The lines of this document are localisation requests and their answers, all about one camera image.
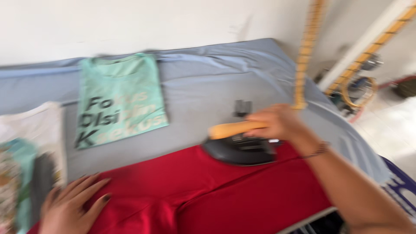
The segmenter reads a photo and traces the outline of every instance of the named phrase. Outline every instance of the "gray bed sheet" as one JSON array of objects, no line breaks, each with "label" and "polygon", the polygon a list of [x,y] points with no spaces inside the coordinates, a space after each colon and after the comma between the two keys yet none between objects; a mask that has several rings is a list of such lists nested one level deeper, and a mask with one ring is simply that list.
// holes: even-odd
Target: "gray bed sheet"
[{"label": "gray bed sheet", "polygon": [[[71,181],[200,144],[209,127],[240,121],[231,114],[235,100],[252,101],[254,110],[292,102],[295,63],[273,39],[151,53],[160,69],[167,127],[76,150],[78,62],[83,58],[1,68],[0,115],[28,111],[46,101],[63,103]],[[309,105],[301,111],[302,119],[378,183],[387,180],[380,157],[309,79],[305,97]]]}]

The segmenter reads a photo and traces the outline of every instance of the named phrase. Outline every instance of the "red fabric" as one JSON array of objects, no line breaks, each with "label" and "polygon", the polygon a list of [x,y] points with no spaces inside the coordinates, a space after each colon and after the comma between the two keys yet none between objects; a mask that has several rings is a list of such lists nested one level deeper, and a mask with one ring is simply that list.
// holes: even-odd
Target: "red fabric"
[{"label": "red fabric", "polygon": [[[112,193],[91,234],[276,233],[331,206],[289,144],[277,162],[224,164],[201,146],[101,173]],[[30,234],[37,233],[34,227]]]}]

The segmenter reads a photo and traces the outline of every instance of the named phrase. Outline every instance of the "bracelet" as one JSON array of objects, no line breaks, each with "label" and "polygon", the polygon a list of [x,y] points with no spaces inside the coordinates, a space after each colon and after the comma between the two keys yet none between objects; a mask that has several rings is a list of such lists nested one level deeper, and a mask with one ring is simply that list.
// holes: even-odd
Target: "bracelet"
[{"label": "bracelet", "polygon": [[320,155],[322,153],[325,153],[326,151],[328,151],[329,145],[330,145],[329,142],[322,141],[319,144],[319,148],[318,148],[317,151],[315,151],[315,153],[313,153],[313,154],[311,154],[309,156],[299,156],[299,158],[301,158],[301,159],[308,159],[308,158],[311,158],[311,157],[314,157],[314,156],[318,156],[318,155]]}]

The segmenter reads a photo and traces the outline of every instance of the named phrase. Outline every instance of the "yellow iron handle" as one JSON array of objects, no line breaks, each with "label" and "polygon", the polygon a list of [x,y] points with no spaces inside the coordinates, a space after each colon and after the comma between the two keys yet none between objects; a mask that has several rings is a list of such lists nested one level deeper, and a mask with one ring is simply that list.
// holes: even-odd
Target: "yellow iron handle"
[{"label": "yellow iron handle", "polygon": [[232,135],[247,132],[251,129],[264,128],[269,125],[265,122],[243,121],[231,124],[219,124],[208,129],[209,137],[213,140],[230,137]]}]

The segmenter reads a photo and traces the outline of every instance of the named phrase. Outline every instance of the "hand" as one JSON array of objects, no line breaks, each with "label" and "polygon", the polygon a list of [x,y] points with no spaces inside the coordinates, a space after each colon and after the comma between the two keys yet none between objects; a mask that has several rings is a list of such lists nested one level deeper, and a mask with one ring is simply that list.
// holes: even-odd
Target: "hand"
[{"label": "hand", "polygon": [[40,234],[86,234],[111,197],[106,194],[88,212],[83,210],[84,203],[110,181],[107,178],[91,185],[98,176],[81,177],[60,193],[58,188],[52,189],[42,205]]},{"label": "hand", "polygon": [[262,121],[269,124],[267,128],[253,129],[244,135],[268,139],[291,140],[307,129],[298,118],[297,113],[288,104],[274,104],[271,107],[248,115],[246,120]]}]

